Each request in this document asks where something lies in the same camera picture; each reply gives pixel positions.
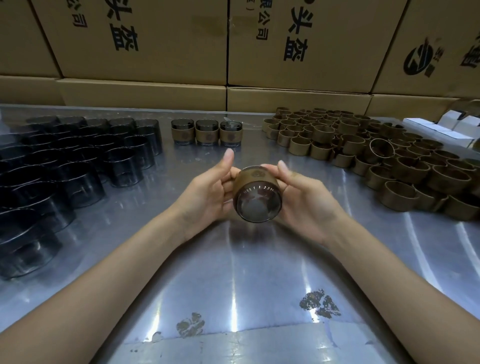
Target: table surface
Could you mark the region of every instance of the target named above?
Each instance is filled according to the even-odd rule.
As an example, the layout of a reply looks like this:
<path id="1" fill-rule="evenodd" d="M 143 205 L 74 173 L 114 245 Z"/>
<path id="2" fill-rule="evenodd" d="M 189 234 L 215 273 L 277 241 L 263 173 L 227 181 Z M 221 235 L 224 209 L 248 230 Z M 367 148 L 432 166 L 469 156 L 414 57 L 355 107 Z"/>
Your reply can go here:
<path id="1" fill-rule="evenodd" d="M 158 119 L 163 140 L 163 153 L 144 171 L 143 181 L 120 189 L 105 184 L 106 198 L 77 210 L 78 218 L 57 234 L 64 247 L 46 267 L 0 281 L 0 331 L 107 256 L 175 201 L 194 176 L 220 160 L 223 147 L 174 145 L 169 122 L 180 117 L 243 122 L 242 145 L 234 149 L 236 167 L 282 159 L 291 169 L 322 180 L 343 208 L 408 267 L 480 318 L 478 223 L 389 210 L 351 171 L 293 156 L 267 139 L 261 131 L 267 114 L 7 105 L 0 111 L 0 133 L 8 129 L 5 123 L 30 116 L 131 116 Z M 446 149 L 473 157 L 458 147 Z M 276 222 L 240 219 L 215 223 L 177 249 L 93 361 L 411 363 L 326 250 L 311 247 Z"/>

